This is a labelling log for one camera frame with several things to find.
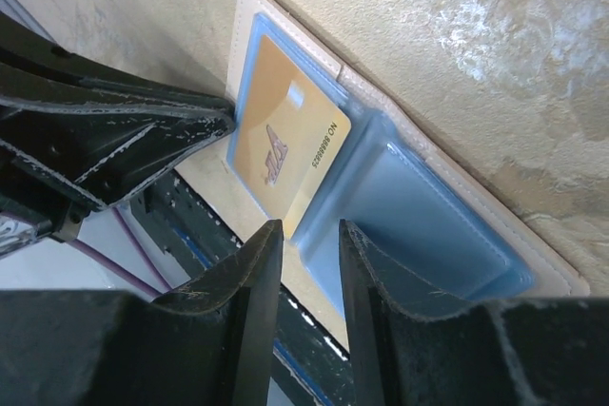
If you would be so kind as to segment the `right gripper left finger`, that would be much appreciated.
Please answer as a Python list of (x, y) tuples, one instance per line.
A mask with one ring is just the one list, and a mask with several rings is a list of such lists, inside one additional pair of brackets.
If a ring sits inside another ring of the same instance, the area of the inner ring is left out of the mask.
[(264, 405), (284, 233), (265, 222), (234, 254), (154, 301), (125, 291), (1, 295), (5, 405)]

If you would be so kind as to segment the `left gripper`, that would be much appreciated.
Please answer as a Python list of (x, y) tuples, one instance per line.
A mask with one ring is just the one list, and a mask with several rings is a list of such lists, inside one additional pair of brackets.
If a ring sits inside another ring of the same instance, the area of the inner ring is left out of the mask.
[(3, 258), (75, 240), (83, 205), (128, 200), (235, 128), (227, 99), (92, 61), (5, 13), (1, 63)]

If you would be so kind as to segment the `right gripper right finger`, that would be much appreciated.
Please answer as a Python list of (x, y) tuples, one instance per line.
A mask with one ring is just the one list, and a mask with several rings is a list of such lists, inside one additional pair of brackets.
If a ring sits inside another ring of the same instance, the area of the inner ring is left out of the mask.
[(344, 316), (360, 405), (604, 405), (608, 301), (470, 301), (339, 225)]

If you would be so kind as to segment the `beige leather card holder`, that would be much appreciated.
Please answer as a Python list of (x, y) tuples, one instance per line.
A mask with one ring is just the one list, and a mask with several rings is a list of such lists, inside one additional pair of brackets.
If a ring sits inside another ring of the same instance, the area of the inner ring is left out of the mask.
[(587, 297), (588, 281), (397, 104), (274, 0), (237, 0), (226, 73), (236, 131), (177, 170), (241, 237), (284, 223), (283, 277), (342, 313), (339, 222), (433, 298)]

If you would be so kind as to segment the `gold VIP card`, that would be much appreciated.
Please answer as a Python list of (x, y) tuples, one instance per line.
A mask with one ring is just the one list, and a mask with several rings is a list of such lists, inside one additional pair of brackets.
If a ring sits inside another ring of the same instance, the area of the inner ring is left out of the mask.
[(232, 165), (291, 238), (351, 129), (320, 84), (263, 34), (240, 87)]

